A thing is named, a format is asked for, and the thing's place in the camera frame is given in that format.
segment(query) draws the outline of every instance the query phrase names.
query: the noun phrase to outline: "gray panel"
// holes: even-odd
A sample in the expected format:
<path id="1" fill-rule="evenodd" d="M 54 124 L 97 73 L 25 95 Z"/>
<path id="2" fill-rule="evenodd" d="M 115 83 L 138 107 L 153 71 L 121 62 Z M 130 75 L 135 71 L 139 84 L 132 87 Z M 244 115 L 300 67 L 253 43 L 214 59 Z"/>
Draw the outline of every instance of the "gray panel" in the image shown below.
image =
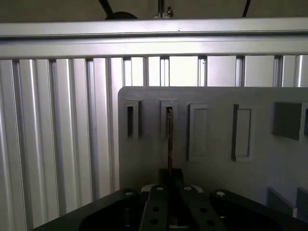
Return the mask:
<path id="1" fill-rule="evenodd" d="M 71 60 L 57 60 L 57 97 L 59 153 L 62 163 L 66 213 L 81 205 L 78 156 L 76 146 L 76 121 L 74 107 L 74 83 Z"/>
<path id="2" fill-rule="evenodd" d="M 295 87 L 308 87 L 308 55 L 295 59 Z"/>
<path id="3" fill-rule="evenodd" d="M 97 139 L 97 155 L 95 156 L 97 171 L 98 198 L 110 194 L 112 191 L 112 147 L 111 147 L 111 109 L 110 103 L 110 77 L 106 59 L 94 59 L 94 113 L 95 121 L 93 131 Z"/>
<path id="4" fill-rule="evenodd" d="M 198 86 L 198 57 L 170 57 L 170 86 Z"/>
<path id="5" fill-rule="evenodd" d="M 26 212 L 22 185 L 21 148 L 19 141 L 19 127 L 17 125 L 13 64 L 10 60 L 0 61 L 0 68 L 6 128 L 6 147 L 7 153 L 9 153 L 8 169 L 11 178 L 14 228 L 17 231 L 23 231 L 26 230 Z"/>
<path id="6" fill-rule="evenodd" d="M 77 152 L 81 206 L 92 202 L 88 78 L 85 59 L 74 59 Z"/>
<path id="7" fill-rule="evenodd" d="M 297 208 L 271 187 L 268 189 L 267 206 L 292 217 L 297 216 Z"/>
<path id="8" fill-rule="evenodd" d="M 283 87 L 294 87 L 295 77 L 295 56 L 285 55 L 282 58 L 282 86 Z"/>
<path id="9" fill-rule="evenodd" d="M 274 56 L 246 56 L 245 87 L 272 87 Z"/>
<path id="10" fill-rule="evenodd" d="M 148 58 L 149 86 L 160 86 L 160 57 Z"/>
<path id="11" fill-rule="evenodd" d="M 235 87 L 235 56 L 208 56 L 207 86 Z"/>
<path id="12" fill-rule="evenodd" d="M 48 60 L 37 60 L 38 97 L 41 122 L 41 140 L 43 151 L 43 170 L 46 187 L 47 219 L 59 216 L 54 111 L 52 107 L 53 84 Z"/>
<path id="13" fill-rule="evenodd" d="M 191 104 L 189 120 L 189 161 L 199 161 L 206 156 L 207 105 Z"/>
<path id="14" fill-rule="evenodd" d="M 47 222 L 47 204 L 35 61 L 20 61 L 20 85 L 33 227 L 37 227 Z"/>
<path id="15" fill-rule="evenodd" d="M 288 195 L 294 183 L 305 185 L 306 141 L 292 142 L 271 134 L 273 102 L 304 102 L 307 89 L 299 88 L 124 88 L 119 93 L 120 186 L 138 189 L 146 182 L 157 182 L 157 169 L 167 167 L 167 142 L 161 139 L 159 100 L 176 99 L 178 116 L 174 132 L 173 166 L 183 170 L 185 181 L 197 184 L 205 193 L 226 188 L 242 196 L 265 203 L 268 184 L 284 184 L 280 191 Z M 142 100 L 141 140 L 124 137 L 125 100 Z M 189 105 L 207 105 L 206 161 L 187 161 L 189 150 Z M 231 158 L 234 104 L 254 114 L 255 130 L 249 134 L 250 162 Z"/>

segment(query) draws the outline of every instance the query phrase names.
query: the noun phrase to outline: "rectangular hole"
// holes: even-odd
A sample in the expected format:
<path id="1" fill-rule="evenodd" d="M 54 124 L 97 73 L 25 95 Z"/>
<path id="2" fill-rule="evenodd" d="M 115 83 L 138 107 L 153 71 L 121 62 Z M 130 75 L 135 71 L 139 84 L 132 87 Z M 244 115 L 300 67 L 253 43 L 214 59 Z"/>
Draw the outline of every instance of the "rectangular hole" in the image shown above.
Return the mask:
<path id="1" fill-rule="evenodd" d="M 172 107 L 167 107 L 166 108 L 166 136 L 168 137 L 169 134 L 169 121 L 173 119 L 172 116 Z"/>
<path id="2" fill-rule="evenodd" d="M 283 68 L 283 57 L 276 55 L 274 57 L 273 87 L 282 87 L 282 68 Z"/>
<path id="3" fill-rule="evenodd" d="M 133 113 L 134 109 L 132 106 L 127 107 L 127 136 L 132 137 L 133 135 Z"/>
<path id="4" fill-rule="evenodd" d="M 243 87 L 245 83 L 245 57 L 237 56 L 235 65 L 235 86 Z"/>

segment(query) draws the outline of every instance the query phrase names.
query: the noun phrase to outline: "screw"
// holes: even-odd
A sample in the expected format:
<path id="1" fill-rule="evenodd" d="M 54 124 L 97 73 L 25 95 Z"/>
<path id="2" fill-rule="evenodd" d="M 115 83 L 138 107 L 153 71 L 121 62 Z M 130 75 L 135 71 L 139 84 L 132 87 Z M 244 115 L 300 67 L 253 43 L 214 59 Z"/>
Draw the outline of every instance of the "screw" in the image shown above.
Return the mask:
<path id="1" fill-rule="evenodd" d="M 226 194 L 224 192 L 217 192 L 216 195 L 217 196 L 225 196 Z"/>
<path id="2" fill-rule="evenodd" d="M 190 191 L 190 190 L 192 190 L 192 188 L 191 188 L 190 186 L 185 186 L 185 187 L 184 187 L 184 190 Z"/>

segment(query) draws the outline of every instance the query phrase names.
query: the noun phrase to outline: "vertical slot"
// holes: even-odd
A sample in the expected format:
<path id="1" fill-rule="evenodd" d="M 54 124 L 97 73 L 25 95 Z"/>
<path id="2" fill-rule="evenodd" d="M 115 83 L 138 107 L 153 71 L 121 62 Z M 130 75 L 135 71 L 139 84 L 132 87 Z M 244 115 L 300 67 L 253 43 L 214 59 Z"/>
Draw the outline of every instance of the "vertical slot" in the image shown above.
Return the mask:
<path id="1" fill-rule="evenodd" d="M 234 105 L 231 158 L 249 161 L 252 158 L 255 110 L 250 105 Z"/>
<path id="2" fill-rule="evenodd" d="M 173 116 L 173 131 L 176 124 L 177 119 L 177 102 L 176 101 L 161 101 L 161 139 L 168 138 L 168 124 L 167 124 L 167 118 L 168 118 L 168 112 L 170 113 L 172 111 Z"/>
<path id="3" fill-rule="evenodd" d="M 243 87 L 244 83 L 245 83 L 245 58 L 244 56 L 237 56 L 235 64 L 235 86 Z"/>
<path id="4" fill-rule="evenodd" d="M 207 86 L 207 60 L 206 57 L 198 58 L 198 87 Z"/>
<path id="5" fill-rule="evenodd" d="M 127 107 L 127 137 L 132 137 L 133 136 L 133 114 L 134 114 L 134 109 L 132 106 Z"/>
<path id="6" fill-rule="evenodd" d="M 207 105 L 191 104 L 189 111 L 188 160 L 199 161 L 206 155 Z"/>
<path id="7" fill-rule="evenodd" d="M 282 56 L 275 56 L 273 87 L 282 87 L 282 68 L 283 68 Z"/>

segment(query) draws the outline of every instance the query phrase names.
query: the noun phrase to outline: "bolt hole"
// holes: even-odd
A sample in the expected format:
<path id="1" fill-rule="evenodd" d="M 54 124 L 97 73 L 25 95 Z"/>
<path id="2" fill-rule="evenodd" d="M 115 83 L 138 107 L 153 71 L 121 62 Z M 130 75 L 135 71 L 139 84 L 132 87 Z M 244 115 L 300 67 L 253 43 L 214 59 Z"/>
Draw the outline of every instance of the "bolt hole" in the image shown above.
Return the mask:
<path id="1" fill-rule="evenodd" d="M 206 208 L 200 208 L 200 212 L 206 213 L 206 212 L 207 212 L 207 209 L 206 209 Z"/>
<path id="2" fill-rule="evenodd" d="M 150 220 L 150 223 L 152 225 L 156 225 L 158 223 L 158 220 L 157 219 L 152 219 L 152 220 Z"/>
<path id="3" fill-rule="evenodd" d="M 214 223 L 212 220 L 208 220 L 208 221 L 207 221 L 207 224 L 208 224 L 209 226 L 214 226 L 214 225 L 215 225 L 215 223 Z"/>

